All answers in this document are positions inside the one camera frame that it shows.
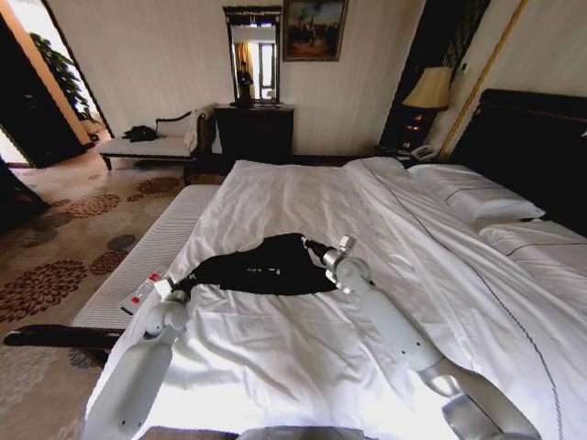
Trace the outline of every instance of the black headboard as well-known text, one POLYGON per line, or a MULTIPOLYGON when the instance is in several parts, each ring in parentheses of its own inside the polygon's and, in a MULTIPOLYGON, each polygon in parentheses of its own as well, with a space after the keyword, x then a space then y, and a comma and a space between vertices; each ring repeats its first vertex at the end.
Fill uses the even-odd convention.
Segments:
POLYGON ((449 158, 587 237, 587 97, 483 92, 449 158))

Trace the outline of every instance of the black bag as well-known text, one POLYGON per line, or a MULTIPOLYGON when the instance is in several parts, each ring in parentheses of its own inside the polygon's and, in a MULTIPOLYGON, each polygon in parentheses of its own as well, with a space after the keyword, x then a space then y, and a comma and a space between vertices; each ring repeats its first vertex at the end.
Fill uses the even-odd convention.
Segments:
POLYGON ((275 295, 330 292, 337 288, 316 266, 302 234, 269 236, 252 250, 211 257, 200 263, 177 287, 190 292, 197 284, 223 290, 275 295))
POLYGON ((130 142, 144 142, 158 138, 157 132, 148 126, 133 126, 131 129, 125 131, 122 137, 129 139, 130 142))

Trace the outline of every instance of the mirror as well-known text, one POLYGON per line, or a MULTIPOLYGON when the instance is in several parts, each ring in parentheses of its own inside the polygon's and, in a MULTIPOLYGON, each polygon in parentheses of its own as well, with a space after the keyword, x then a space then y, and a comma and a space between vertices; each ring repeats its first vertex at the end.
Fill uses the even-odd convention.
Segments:
POLYGON ((238 105, 279 102, 280 6, 224 7, 238 105))

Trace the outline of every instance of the picture frame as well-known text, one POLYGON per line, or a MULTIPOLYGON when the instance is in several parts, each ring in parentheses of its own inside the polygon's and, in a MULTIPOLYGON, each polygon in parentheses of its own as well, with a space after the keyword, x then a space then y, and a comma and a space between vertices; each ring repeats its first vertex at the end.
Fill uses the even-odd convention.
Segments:
POLYGON ((283 61, 338 61, 349 0, 284 0, 283 61))

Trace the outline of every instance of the potted plant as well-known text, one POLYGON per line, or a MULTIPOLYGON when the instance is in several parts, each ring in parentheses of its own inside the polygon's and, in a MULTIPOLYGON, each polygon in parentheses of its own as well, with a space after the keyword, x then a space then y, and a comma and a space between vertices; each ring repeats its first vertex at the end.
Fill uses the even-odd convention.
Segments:
POLYGON ((92 118, 92 115, 90 115, 88 102, 82 96, 82 91, 78 85, 79 80, 70 70, 70 66, 73 66, 73 62, 52 48, 48 39, 43 38, 41 35, 35 34, 34 32, 31 32, 30 36, 43 57, 43 60, 49 67, 49 70, 53 74, 55 81, 57 81, 63 94, 65 94, 65 98, 70 103, 73 112, 75 112, 78 119, 82 122, 85 130, 88 133, 97 132, 98 128, 96 125, 98 122, 92 118))

